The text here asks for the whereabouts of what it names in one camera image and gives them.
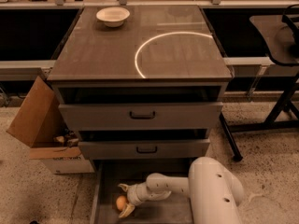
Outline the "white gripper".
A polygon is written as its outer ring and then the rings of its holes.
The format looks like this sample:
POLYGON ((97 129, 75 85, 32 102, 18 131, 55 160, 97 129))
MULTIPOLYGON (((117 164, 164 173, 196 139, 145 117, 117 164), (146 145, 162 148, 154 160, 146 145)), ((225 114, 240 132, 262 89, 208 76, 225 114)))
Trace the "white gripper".
POLYGON ((119 218, 129 217, 136 206, 146 202, 150 197, 150 191, 145 183, 134 184, 130 187, 127 184, 120 183, 118 187, 127 192, 127 199, 129 201, 129 203, 124 205, 119 218))

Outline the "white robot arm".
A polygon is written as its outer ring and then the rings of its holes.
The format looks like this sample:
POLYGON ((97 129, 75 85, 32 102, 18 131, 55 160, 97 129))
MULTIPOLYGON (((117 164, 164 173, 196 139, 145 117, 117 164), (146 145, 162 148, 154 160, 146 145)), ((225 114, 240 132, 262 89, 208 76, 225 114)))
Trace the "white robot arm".
POLYGON ((242 183, 209 157, 193 161, 187 177, 153 173, 143 183, 119 187, 127 194, 119 218, 129 217, 146 201, 165 200, 176 193, 190 199, 194 224, 242 224, 237 210, 244 198, 242 183))

